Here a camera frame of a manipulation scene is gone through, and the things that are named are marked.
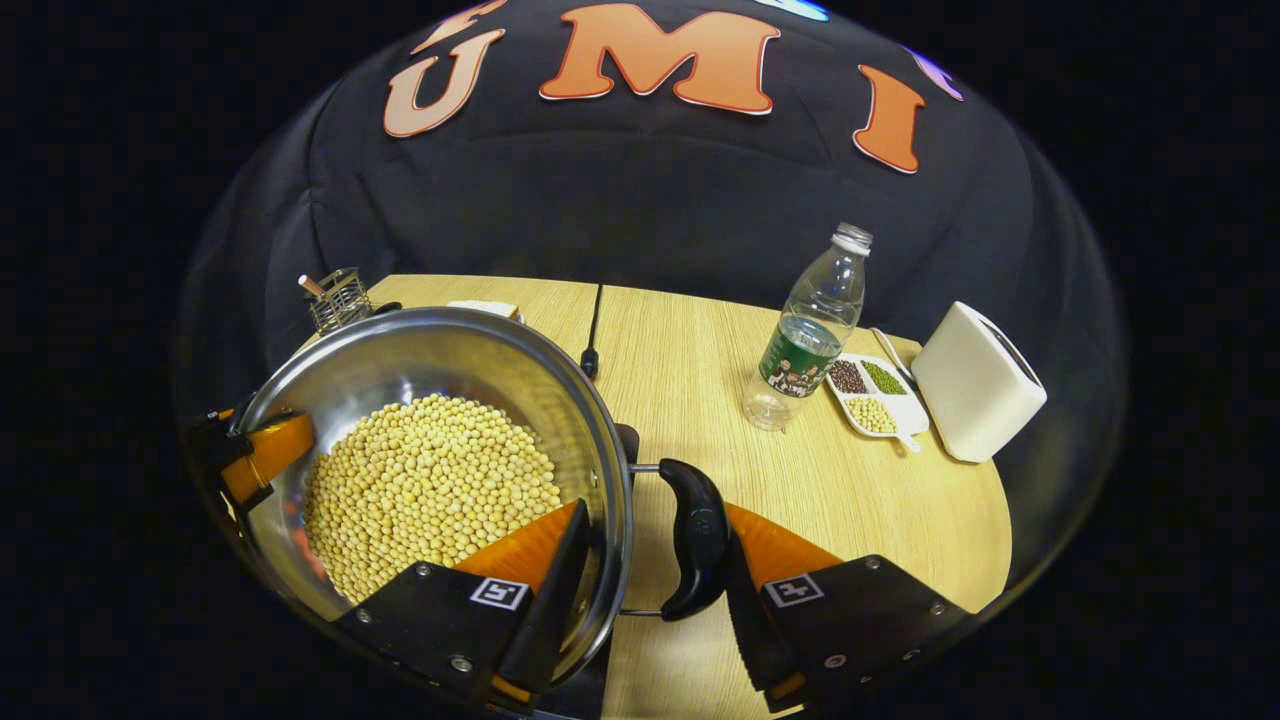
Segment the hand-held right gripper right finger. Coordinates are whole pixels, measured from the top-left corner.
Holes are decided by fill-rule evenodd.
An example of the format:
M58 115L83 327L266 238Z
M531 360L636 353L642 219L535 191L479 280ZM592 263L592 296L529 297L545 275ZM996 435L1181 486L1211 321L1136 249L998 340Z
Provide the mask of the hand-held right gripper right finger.
M842 560L746 509L726 512L730 620L773 712L828 710L897 680L975 624L886 556Z

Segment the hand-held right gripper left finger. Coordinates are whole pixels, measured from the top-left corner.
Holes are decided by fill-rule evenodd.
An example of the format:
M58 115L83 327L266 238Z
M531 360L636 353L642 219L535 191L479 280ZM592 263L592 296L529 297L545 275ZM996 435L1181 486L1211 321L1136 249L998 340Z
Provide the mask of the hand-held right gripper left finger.
M576 500L468 557L468 568L417 562L335 629L453 701L529 714L561 662L589 528Z

